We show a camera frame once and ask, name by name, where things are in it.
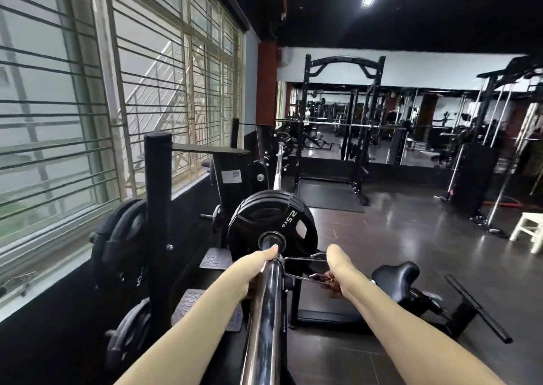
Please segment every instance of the white stool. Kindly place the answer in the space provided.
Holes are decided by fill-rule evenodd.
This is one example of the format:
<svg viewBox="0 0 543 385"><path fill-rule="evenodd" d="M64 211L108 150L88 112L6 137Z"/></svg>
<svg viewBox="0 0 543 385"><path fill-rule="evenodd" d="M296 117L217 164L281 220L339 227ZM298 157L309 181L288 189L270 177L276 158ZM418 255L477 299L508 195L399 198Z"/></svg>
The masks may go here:
<svg viewBox="0 0 543 385"><path fill-rule="evenodd" d="M526 225L527 221L535 222L536 226ZM532 250L530 252L538 253L543 245L543 213L523 212L509 240L516 240L521 231L532 236Z"/></svg>

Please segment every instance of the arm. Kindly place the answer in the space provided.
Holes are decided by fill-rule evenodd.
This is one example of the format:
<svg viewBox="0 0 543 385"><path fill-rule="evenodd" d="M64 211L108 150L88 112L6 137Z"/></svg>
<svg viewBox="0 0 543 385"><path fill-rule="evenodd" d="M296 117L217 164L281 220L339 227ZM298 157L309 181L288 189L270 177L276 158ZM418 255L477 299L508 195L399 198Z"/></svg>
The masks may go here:
<svg viewBox="0 0 543 385"><path fill-rule="evenodd" d="M504 385L475 356L390 299L338 245L329 246L326 258L343 296L362 314L407 385Z"/></svg>
<svg viewBox="0 0 543 385"><path fill-rule="evenodd" d="M249 282L276 254L275 245L236 261L115 385L198 385Z"/></svg>

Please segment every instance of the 2.5kg weight plate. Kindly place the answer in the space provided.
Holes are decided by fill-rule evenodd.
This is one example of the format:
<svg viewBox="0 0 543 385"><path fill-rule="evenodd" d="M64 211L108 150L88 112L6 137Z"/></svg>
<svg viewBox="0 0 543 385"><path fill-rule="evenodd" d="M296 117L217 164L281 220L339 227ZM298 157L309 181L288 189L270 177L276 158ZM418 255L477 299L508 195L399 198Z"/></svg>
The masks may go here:
<svg viewBox="0 0 543 385"><path fill-rule="evenodd" d="M258 250L258 239L266 232L278 232L285 238L283 257L309 257L317 251L313 216L305 203L289 192L263 190L238 206L228 228L232 259Z"/></svg>

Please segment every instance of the ceiling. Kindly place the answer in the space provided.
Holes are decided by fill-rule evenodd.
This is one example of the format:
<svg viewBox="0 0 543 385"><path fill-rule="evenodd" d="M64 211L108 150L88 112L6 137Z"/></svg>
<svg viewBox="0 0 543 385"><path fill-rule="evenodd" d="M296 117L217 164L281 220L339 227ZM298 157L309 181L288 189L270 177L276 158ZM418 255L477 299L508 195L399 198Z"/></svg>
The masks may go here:
<svg viewBox="0 0 543 385"><path fill-rule="evenodd" d="M530 53L543 48L540 0L256 0L251 24L282 46Z"/></svg>

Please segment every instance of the sticker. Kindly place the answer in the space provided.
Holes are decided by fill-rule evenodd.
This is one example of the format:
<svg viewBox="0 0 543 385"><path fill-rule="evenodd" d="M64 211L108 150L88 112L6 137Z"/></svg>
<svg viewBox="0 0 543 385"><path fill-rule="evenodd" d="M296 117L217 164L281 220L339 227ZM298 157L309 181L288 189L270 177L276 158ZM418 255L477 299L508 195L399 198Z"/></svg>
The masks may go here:
<svg viewBox="0 0 543 385"><path fill-rule="evenodd" d="M241 170L221 170L223 183L241 183Z"/></svg>

